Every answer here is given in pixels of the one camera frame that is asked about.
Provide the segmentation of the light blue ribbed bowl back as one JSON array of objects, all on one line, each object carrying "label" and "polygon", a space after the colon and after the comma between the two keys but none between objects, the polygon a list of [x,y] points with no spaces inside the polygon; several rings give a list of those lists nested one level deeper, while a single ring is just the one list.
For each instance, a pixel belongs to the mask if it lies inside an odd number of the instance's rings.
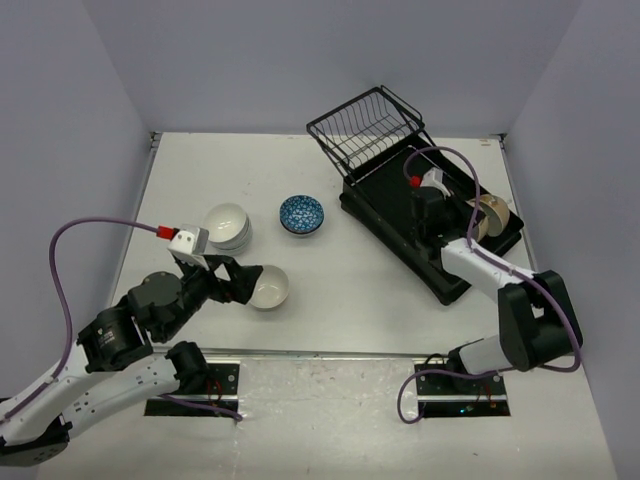
[{"label": "light blue ribbed bowl back", "polygon": [[203,227],[208,239],[216,245],[237,242],[249,229],[249,216],[236,203],[223,203],[213,207],[205,216]]}]

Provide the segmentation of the light blue ribbed bowl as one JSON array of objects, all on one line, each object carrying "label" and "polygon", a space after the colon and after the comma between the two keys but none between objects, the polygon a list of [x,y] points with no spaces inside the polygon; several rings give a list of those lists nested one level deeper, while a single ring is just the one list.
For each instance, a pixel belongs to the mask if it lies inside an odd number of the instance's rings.
[{"label": "light blue ribbed bowl", "polygon": [[237,242],[249,229],[249,216],[236,203],[223,203],[213,207],[205,216],[203,227],[208,239],[216,245]]},{"label": "light blue ribbed bowl", "polygon": [[248,230],[239,243],[233,247],[215,246],[215,250],[223,255],[235,256],[243,253],[251,243],[253,231]]},{"label": "light blue ribbed bowl", "polygon": [[213,246],[233,247],[251,229],[247,215],[237,218],[216,219],[210,224],[209,242]]}]

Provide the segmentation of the beige leaf pattern bowl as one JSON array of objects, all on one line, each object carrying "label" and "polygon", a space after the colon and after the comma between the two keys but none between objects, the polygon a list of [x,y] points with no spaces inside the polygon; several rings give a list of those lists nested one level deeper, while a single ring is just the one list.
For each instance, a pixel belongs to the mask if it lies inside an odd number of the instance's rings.
[{"label": "beige leaf pattern bowl", "polygon": [[485,237],[489,235],[491,230],[493,211],[491,210],[490,198],[487,195],[482,195],[479,200],[478,213],[476,216],[476,223],[473,228],[473,239],[480,243]]}]

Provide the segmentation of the light blue ribbed bowl front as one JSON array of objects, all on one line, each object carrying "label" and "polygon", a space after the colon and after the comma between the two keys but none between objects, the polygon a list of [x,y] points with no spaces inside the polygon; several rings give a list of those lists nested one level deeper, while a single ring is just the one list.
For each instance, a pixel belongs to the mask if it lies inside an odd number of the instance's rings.
[{"label": "light blue ribbed bowl front", "polygon": [[233,247],[251,229],[247,215],[237,218],[216,219],[210,224],[209,242],[213,246]]}]

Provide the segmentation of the orange flower beige bowl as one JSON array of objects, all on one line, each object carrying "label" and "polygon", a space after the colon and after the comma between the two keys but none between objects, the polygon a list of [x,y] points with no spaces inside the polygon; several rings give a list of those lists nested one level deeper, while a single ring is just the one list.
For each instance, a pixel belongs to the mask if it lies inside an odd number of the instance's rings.
[{"label": "orange flower beige bowl", "polygon": [[289,277],[281,268],[264,265],[249,305],[258,310],[275,309],[287,299],[289,289]]}]

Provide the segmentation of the beige floral bowl back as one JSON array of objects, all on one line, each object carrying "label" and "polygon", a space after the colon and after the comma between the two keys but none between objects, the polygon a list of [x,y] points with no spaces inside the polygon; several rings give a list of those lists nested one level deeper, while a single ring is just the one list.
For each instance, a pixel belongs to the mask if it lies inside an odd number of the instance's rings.
[{"label": "beige floral bowl back", "polygon": [[498,237],[503,233],[510,219],[510,210],[504,199],[491,194],[480,197],[480,204],[488,219],[487,235]]}]

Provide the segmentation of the red patterned white bowl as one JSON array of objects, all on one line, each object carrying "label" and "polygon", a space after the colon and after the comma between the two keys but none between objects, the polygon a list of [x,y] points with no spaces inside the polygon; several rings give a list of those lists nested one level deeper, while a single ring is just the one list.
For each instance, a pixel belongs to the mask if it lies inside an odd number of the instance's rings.
[{"label": "red patterned white bowl", "polygon": [[325,221],[322,204],[309,195],[293,195],[279,207],[281,226],[296,236],[308,236],[319,230]]}]

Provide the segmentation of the black wire dish rack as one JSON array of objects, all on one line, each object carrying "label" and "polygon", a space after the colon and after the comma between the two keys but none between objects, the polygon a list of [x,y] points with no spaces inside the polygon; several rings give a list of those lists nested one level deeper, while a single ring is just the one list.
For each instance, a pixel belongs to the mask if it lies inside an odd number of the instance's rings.
[{"label": "black wire dish rack", "polygon": [[446,273],[423,223],[413,217],[409,178],[433,167],[463,203],[486,193],[466,166],[439,151],[421,114],[384,86],[374,87],[312,120],[307,132],[343,177],[341,207],[363,224],[433,292],[450,305],[470,287]]}]

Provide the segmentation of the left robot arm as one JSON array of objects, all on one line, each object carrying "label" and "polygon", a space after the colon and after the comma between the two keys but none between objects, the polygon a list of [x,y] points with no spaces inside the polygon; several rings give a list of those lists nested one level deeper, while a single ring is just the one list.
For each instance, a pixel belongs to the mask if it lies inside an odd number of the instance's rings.
[{"label": "left robot arm", "polygon": [[207,255],[182,272],[154,272],[77,336],[68,356],[34,386],[1,402],[1,463],[32,466],[63,451],[69,441],[101,420],[175,391],[195,393],[209,368],[194,342],[181,341],[136,370],[156,343],[166,343],[208,301],[246,304],[263,272],[235,259]]}]

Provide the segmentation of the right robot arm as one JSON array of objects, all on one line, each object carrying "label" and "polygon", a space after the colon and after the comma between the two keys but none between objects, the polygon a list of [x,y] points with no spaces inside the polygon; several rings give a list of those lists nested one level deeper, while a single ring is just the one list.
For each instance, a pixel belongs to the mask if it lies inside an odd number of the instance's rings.
[{"label": "right robot arm", "polygon": [[552,370],[565,355],[574,357],[570,371],[580,366],[583,336],[562,277],[515,266],[480,244],[505,232],[510,211],[503,199],[462,200],[418,187],[411,209],[416,243],[429,262],[481,290],[498,310],[497,334],[449,352],[446,380],[454,391],[467,393],[497,372]]}]

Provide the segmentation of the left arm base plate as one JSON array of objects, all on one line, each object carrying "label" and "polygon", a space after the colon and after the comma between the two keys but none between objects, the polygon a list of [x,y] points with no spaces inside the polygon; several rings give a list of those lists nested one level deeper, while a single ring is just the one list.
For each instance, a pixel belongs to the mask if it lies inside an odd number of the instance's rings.
[{"label": "left arm base plate", "polygon": [[151,398],[145,404],[144,416],[235,420],[239,415],[240,363],[209,361],[208,368],[208,376],[198,386],[170,393],[170,396],[180,400],[179,403],[163,397]]}]

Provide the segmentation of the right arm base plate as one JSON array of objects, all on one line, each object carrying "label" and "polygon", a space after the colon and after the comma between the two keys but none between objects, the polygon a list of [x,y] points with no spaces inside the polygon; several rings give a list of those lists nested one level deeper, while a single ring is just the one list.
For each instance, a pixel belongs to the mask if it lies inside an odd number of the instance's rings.
[{"label": "right arm base plate", "polygon": [[510,416],[506,386],[501,376],[468,380],[441,374],[415,379],[422,418]]}]

